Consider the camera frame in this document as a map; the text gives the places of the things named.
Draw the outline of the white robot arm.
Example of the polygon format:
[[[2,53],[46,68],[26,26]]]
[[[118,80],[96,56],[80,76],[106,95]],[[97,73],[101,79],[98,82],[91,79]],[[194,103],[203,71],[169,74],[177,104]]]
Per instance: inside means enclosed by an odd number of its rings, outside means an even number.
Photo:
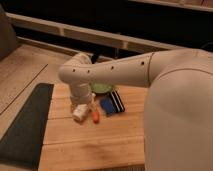
[[[146,87],[146,171],[213,171],[213,53],[177,49],[93,64],[79,53],[59,69],[75,103],[91,82]]]

